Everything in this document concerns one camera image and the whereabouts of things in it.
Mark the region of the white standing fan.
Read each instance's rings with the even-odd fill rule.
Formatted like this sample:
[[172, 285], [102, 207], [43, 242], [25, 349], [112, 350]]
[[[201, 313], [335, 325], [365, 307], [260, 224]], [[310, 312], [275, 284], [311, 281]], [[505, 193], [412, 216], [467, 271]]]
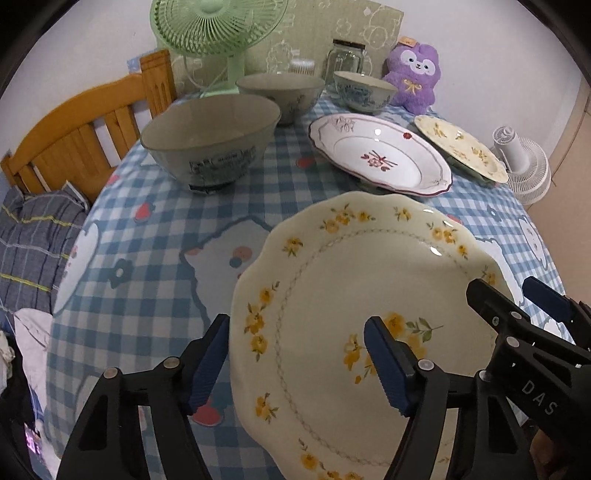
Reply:
[[523, 206], [544, 198], [550, 189], [552, 174], [546, 153], [535, 141], [520, 136], [512, 127], [501, 126], [493, 132], [494, 152], [504, 163], [508, 186]]

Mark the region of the blue plaid pillow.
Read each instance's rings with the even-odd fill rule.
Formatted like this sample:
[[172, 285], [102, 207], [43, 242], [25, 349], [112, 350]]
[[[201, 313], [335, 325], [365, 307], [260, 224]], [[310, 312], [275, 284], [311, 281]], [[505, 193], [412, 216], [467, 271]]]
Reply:
[[90, 204], [71, 183], [26, 194], [12, 187], [1, 204], [1, 311], [50, 313]]

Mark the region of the glass jar red lid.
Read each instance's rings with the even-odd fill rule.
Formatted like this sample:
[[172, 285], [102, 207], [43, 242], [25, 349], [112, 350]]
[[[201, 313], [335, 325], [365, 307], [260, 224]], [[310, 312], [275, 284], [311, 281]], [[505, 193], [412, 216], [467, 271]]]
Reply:
[[366, 58], [366, 45], [342, 39], [332, 40], [332, 47], [325, 56], [322, 77], [325, 87], [334, 85], [334, 74], [338, 71], [362, 73]]

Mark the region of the beige door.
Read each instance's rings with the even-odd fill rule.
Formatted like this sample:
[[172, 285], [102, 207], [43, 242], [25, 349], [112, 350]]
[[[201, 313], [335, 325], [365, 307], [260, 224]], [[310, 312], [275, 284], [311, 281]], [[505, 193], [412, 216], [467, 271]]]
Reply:
[[552, 181], [528, 208], [566, 293], [590, 301], [590, 86], [581, 81], [571, 116], [554, 149]]

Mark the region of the blue checkered cat tablecloth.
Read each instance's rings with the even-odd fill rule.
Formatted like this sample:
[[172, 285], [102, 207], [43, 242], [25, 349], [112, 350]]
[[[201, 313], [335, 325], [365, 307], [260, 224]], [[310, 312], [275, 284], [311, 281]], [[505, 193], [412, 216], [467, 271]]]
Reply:
[[[293, 125], [277, 127], [263, 161], [224, 191], [185, 190], [137, 142], [95, 201], [53, 307], [44, 433], [61, 457], [77, 415], [108, 367], [151, 370], [204, 334], [267, 232], [312, 203], [361, 185], [308, 140], [311, 121], [346, 109], [328, 95]], [[420, 199], [465, 225], [500, 260], [521, 294], [535, 276], [565, 293], [524, 207], [506, 186], [455, 174], [451, 189]], [[228, 363], [207, 414], [191, 427], [214, 479], [283, 479], [273, 459], [235, 420]]]

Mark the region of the green patterned mat board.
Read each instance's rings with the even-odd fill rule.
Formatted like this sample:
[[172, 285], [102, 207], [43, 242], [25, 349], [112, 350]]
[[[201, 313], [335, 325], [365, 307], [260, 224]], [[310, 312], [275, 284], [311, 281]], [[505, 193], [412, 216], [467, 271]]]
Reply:
[[[280, 25], [245, 52], [245, 75], [288, 72], [290, 59], [315, 60], [315, 75], [322, 74], [332, 40], [366, 45], [363, 72], [381, 74], [384, 60], [399, 38], [402, 11], [377, 1], [287, 1]], [[181, 59], [186, 76], [200, 90], [226, 67], [221, 56]]]

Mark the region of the yellow floral plate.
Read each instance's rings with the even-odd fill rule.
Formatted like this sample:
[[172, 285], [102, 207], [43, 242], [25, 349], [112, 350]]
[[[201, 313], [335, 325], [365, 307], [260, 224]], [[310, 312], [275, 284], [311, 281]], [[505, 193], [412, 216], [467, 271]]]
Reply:
[[467, 304], [481, 279], [510, 299], [500, 247], [403, 195], [349, 192], [278, 224], [233, 294], [238, 419], [287, 479], [380, 479], [406, 419], [387, 400], [363, 325], [444, 370], [473, 375], [494, 330]]
[[429, 140], [462, 166], [494, 183], [508, 182], [509, 177], [504, 164], [486, 145], [465, 129], [428, 115], [416, 116], [414, 123]]

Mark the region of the purple plush bunny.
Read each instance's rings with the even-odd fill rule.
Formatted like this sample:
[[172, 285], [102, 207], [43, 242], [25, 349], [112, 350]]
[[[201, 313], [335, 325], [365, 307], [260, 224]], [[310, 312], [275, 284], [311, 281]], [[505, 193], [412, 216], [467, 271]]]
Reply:
[[429, 44], [400, 41], [386, 65], [388, 73], [383, 80], [397, 89], [390, 104], [413, 115], [426, 114], [436, 101], [435, 86], [442, 75], [437, 49]]

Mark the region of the ceramic bowl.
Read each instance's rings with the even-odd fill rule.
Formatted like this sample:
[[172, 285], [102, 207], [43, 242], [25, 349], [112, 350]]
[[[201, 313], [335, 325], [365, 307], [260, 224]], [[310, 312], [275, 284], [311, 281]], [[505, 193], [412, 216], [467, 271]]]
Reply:
[[208, 194], [235, 183], [263, 159], [279, 121], [280, 107], [262, 96], [196, 98], [152, 119], [140, 143], [186, 189]]
[[280, 107], [280, 125], [291, 125], [307, 114], [322, 95], [325, 81], [300, 73], [256, 73], [235, 82], [242, 94], [263, 96]]
[[334, 82], [346, 106], [366, 114], [381, 113], [398, 93], [391, 83], [362, 73], [335, 71]]

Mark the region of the white red-rimmed plate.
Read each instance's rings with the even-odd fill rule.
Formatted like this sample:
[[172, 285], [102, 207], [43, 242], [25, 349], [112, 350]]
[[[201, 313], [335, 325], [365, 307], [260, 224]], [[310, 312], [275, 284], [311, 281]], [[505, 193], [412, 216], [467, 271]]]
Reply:
[[451, 168], [410, 130], [369, 115], [325, 115], [308, 126], [308, 138], [335, 167], [370, 186], [433, 197], [453, 185]]

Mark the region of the green desk fan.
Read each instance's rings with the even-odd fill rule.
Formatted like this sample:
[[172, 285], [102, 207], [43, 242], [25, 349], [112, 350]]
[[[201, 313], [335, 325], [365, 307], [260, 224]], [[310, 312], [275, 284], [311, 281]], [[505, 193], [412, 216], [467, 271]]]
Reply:
[[151, 3], [150, 26], [158, 41], [184, 58], [221, 56], [226, 67], [200, 94], [235, 94], [245, 76], [245, 52], [283, 20], [287, 1], [159, 0]]

